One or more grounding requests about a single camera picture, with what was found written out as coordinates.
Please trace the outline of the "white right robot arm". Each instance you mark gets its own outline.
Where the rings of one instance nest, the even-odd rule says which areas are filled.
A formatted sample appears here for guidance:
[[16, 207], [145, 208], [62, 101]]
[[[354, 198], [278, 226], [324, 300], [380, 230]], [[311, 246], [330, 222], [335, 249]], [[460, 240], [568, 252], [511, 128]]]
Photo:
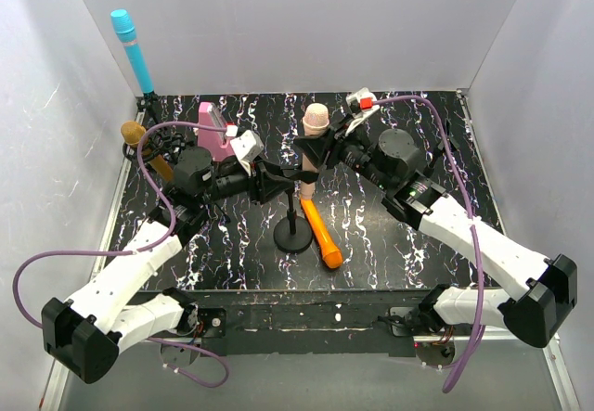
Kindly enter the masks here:
[[372, 142], [356, 118], [332, 123], [323, 114], [303, 117], [295, 145], [315, 167], [341, 162], [382, 193], [392, 217], [460, 254], [497, 286], [484, 291], [441, 284], [408, 316], [407, 326], [436, 332], [478, 322], [505, 328], [544, 348], [576, 306], [577, 267], [560, 254], [551, 259], [498, 232], [422, 172], [423, 153], [411, 135], [386, 129]]

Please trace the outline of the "black round-base stand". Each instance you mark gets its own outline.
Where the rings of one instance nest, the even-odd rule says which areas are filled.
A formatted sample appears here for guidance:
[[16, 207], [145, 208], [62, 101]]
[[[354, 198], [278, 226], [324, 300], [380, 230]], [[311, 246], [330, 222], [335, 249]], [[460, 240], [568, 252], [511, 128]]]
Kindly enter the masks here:
[[[458, 143], [458, 140], [451, 133], [451, 122], [449, 119], [445, 120], [445, 132], [446, 132], [447, 144], [450, 147], [450, 151], [452, 153], [456, 153], [457, 151], [459, 151], [459, 143]], [[430, 162], [426, 165], [426, 167], [423, 170], [423, 174], [426, 177], [430, 177], [433, 174], [438, 161], [442, 157], [444, 157], [445, 154], [446, 154], [445, 141], [441, 140], [433, 148], [432, 159], [430, 160]]]
[[306, 219], [299, 216], [294, 206], [294, 182], [299, 180], [312, 184], [317, 180], [313, 171], [290, 170], [287, 176], [288, 188], [285, 190], [288, 200], [286, 216], [274, 228], [273, 239], [277, 248], [285, 253], [299, 254], [304, 252], [313, 240], [311, 226]]

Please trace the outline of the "orange microphone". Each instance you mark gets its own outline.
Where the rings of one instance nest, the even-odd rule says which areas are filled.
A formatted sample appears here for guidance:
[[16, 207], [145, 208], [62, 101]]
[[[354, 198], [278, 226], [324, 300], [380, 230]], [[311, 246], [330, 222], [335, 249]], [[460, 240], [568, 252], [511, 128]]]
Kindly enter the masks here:
[[320, 249], [322, 261], [328, 269], [340, 268], [343, 264], [342, 252], [330, 236], [315, 203], [311, 199], [301, 199], [300, 203]]

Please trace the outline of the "blue microphone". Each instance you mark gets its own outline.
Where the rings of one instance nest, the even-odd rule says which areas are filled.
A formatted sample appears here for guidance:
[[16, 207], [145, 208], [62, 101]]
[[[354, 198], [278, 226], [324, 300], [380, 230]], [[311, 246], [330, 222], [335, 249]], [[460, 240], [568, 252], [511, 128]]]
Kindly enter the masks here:
[[136, 34], [136, 26], [125, 9], [115, 9], [110, 13], [113, 30], [123, 45], [142, 94], [154, 92], [154, 85], [142, 54]]

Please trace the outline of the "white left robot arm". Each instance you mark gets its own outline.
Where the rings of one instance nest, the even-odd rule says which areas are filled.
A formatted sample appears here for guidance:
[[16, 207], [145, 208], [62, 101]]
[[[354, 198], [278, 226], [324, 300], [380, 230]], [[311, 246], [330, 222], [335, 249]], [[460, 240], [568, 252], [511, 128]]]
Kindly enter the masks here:
[[177, 288], [137, 306], [128, 303], [159, 269], [208, 222], [214, 204], [247, 194], [265, 203], [293, 188], [298, 167], [255, 157], [219, 163], [203, 147], [181, 152], [174, 178], [159, 204], [106, 268], [67, 300], [50, 300], [42, 310], [45, 350], [87, 384], [104, 377], [118, 356], [161, 332], [185, 337], [199, 326], [199, 307]]

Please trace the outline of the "black tripod shock-mount stand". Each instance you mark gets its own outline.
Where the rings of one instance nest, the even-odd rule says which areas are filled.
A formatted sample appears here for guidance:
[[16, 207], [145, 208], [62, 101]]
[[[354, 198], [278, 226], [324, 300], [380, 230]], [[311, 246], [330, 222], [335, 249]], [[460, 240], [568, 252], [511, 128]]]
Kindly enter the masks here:
[[167, 163], [177, 164], [181, 153], [195, 145], [194, 140], [187, 139], [181, 133], [157, 132], [142, 147], [143, 161], [154, 161], [161, 156]]

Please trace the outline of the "gold microphone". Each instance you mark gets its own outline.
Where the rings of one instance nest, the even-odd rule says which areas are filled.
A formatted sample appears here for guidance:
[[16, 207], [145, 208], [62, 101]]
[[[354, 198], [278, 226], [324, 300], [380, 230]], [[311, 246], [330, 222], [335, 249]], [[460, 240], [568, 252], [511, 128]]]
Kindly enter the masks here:
[[[121, 126], [120, 131], [123, 137], [123, 155], [126, 159], [130, 160], [136, 156], [138, 144], [142, 136], [146, 133], [146, 129], [136, 121], [128, 121]], [[141, 156], [144, 162], [147, 162], [154, 172], [164, 181], [170, 182], [173, 180], [174, 172], [172, 167], [162, 154], [158, 153], [149, 143], [149, 140], [143, 145]]]

